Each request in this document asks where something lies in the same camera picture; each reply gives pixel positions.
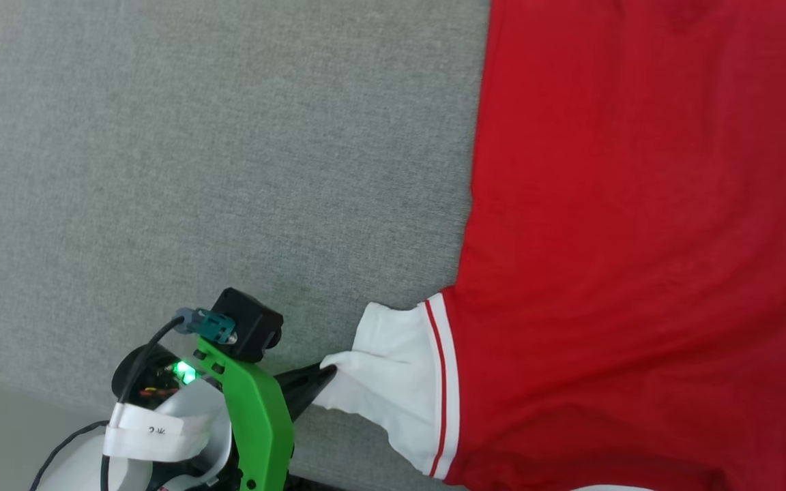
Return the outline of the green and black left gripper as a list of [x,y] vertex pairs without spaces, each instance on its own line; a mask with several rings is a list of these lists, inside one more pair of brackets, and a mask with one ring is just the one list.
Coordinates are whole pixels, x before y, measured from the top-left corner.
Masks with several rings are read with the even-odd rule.
[[134,349],[112,379],[115,490],[282,490],[294,423],[330,384],[320,363],[272,376],[199,338],[184,361]]

